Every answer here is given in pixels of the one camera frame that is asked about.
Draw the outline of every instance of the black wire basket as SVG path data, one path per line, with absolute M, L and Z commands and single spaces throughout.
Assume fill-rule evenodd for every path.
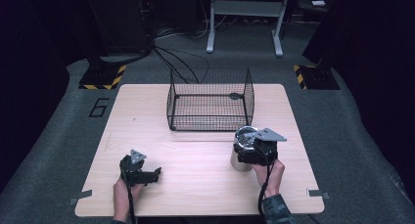
M 254 87 L 245 68 L 172 69 L 167 121 L 175 131 L 236 131 L 251 125 Z

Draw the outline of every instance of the cable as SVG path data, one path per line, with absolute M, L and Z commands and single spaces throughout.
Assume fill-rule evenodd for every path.
M 173 27 L 164 28 L 163 30 L 159 30 L 157 32 L 157 35 L 156 36 L 162 36 L 162 35 L 165 35 L 165 34 L 171 34 L 171 31 L 174 31 L 174 30 L 175 30 L 175 28 L 173 28 Z
M 134 213 L 134 199 L 132 197 L 131 194 L 131 187 L 130 187 L 130 181 L 127 181 L 127 177 L 125 175 L 125 171 L 122 171 L 122 179 L 124 180 L 125 186 L 127 187 L 127 193 L 128 193 L 128 203 L 129 203 L 129 214 L 130 214 L 130 219 L 131 219 L 131 224 L 136 224 L 136 219 L 135 219 L 135 213 Z
M 171 33 L 169 35 L 165 35 L 165 36 L 162 36 L 162 37 L 158 37 L 155 40 L 160 40 L 160 39 L 163 39 L 163 38 L 166 38 L 166 37 L 169 37 L 169 36 L 173 36 L 173 35 L 186 35 L 186 34 L 189 34 L 189 32 Z
M 172 71 L 172 73 L 175 75 L 175 76 L 177 76 L 177 77 L 179 77 L 180 79 L 182 79 L 185 83 L 187 83 L 187 84 L 189 84 L 189 82 L 195 82 L 195 83 L 198 83 L 198 84 L 201 84 L 201 83 L 203 83 L 204 82 L 204 80 L 205 80 L 205 78 L 206 78 L 206 76 L 207 76 L 207 74 L 208 74 L 208 71 L 209 71 L 209 69 L 210 69 L 210 65 L 209 65 L 209 63 L 208 63 L 208 61 L 205 59 L 205 58 L 203 58 L 203 57 L 201 57 L 201 56 L 197 56 L 197 55 L 193 55 L 193 54 L 190 54 L 190 53 L 188 53 L 188 52 L 184 52 L 184 51 L 179 51 L 179 50 L 174 50 L 174 49 L 165 49 L 165 48 L 162 48 L 162 47 L 159 47 L 159 46 L 156 46 L 156 45 L 154 45 L 153 46 L 153 50 L 155 51 L 155 53 L 159 56 L 159 58 L 170 68 L 170 70 Z M 167 58 L 165 58 L 162 54 L 161 54 L 161 51 L 164 51 L 164 52 L 166 52 L 168 55 L 170 55 L 170 56 L 172 56 L 172 57 L 174 57 L 175 59 L 177 59 L 180 63 L 182 63 L 182 65 L 184 65 L 191 73 L 192 73 L 192 75 L 193 75 L 193 77 L 194 78 L 185 78 L 180 72 L 179 72 L 179 70 L 167 59 Z M 170 52 L 170 51 L 172 51 L 172 52 L 180 52 L 180 53 L 184 53 L 184 54 L 187 54 L 187 55 L 190 55 L 190 56 L 194 56 L 194 57 L 198 57 L 198 58 L 200 58 L 200 59 L 203 59 L 206 63 L 207 63 L 207 69 L 206 69 L 206 72 L 205 72 L 205 74 L 202 76 L 202 80 L 200 80 L 199 78 L 198 78 L 198 76 L 195 74 L 195 72 L 182 60 L 182 59 L 180 59 L 177 55 L 175 55 L 175 54 L 173 54 L 172 52 Z
M 204 3 L 202 2 L 202 0 L 199 0 L 199 2 L 201 2 L 202 10 L 204 11 L 206 26 L 205 26 L 204 32 L 202 32 L 202 35 L 199 35 L 199 36 L 191 36 L 191 37 L 196 38 L 196 39 L 201 38 L 208 31 L 208 16 L 207 16 L 207 12 L 205 10 Z
M 228 15 L 225 15 L 223 19 L 214 27 L 215 29 L 226 19 Z
M 262 151 L 263 155 L 265 156 L 265 162 L 266 162 L 266 179 L 265 179 L 265 182 L 262 184 L 261 190 L 259 192 L 259 197 L 258 197 L 258 211 L 259 211 L 259 214 L 262 217 L 262 219 L 265 220 L 265 214 L 262 211 L 262 199 L 263 199 L 263 196 L 265 194 L 266 187 L 268 186 L 268 180 L 269 180 L 269 177 L 271 176 L 272 169 L 274 168 L 274 162 L 275 162 L 275 160 L 272 161 L 272 166 L 271 166 L 271 168 L 269 168 L 268 157 L 266 156 L 266 153 L 263 151 L 262 147 L 259 147 L 259 148 Z
M 205 58 L 203 58 L 202 56 L 198 56 L 198 55 L 194 55 L 194 54 L 185 52 L 185 51 L 174 50 L 174 49 L 166 49 L 166 48 L 162 48 L 160 46 L 158 46 L 158 48 L 163 49 L 163 50 L 166 50 L 166 51 L 174 51 L 174 52 L 184 53 L 186 55 L 194 56 L 194 57 L 197 57 L 197 58 L 200 58 L 200 59 L 204 60 L 205 63 L 207 63 L 207 71 L 205 72 L 204 76 L 202 77 L 202 80 L 200 80 L 200 83 L 203 83 L 204 82 L 205 77 L 207 76 L 208 71 L 210 70 L 210 64 L 209 64 L 209 62 Z

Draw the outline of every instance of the black curtain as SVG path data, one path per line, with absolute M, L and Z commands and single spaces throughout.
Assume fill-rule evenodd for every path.
M 339 0 L 303 55 L 329 57 L 384 157 L 415 202 L 415 15 L 411 0 Z
M 86 0 L 2 0 L 0 21 L 3 190 L 65 95 L 67 66 L 86 58 L 72 27 L 105 49 Z

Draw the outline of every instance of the person's arm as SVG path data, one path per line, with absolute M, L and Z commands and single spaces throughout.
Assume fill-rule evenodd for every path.
M 136 202 L 144 184 L 137 184 L 131 188 L 133 201 Z M 129 214 L 128 191 L 125 182 L 118 178 L 114 188 L 114 218 L 112 224 L 126 223 Z
M 259 164 L 253 164 L 256 172 L 256 179 L 260 186 L 265 182 L 267 176 L 267 167 Z M 274 167 L 268 180 L 268 186 L 264 192 L 262 208 L 265 214 L 266 224 L 295 224 L 293 215 L 284 202 L 280 194 L 281 180 L 285 165 L 278 159 L 274 161 Z

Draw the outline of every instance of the wooden table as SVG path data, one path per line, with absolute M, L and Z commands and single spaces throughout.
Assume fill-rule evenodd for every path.
M 143 171 L 161 167 L 158 183 L 149 184 L 135 204 L 137 216 L 258 214 L 260 187 L 253 170 L 235 170 L 230 157 L 234 132 L 170 131 L 166 118 L 168 84 L 122 85 L 86 178 L 77 216 L 112 216 L 113 183 L 119 162 L 134 149 L 147 156 Z M 292 213 L 319 213 L 318 190 L 287 94 L 279 84 L 255 84 L 253 126 L 287 137 L 278 143 L 286 165 L 280 192 Z

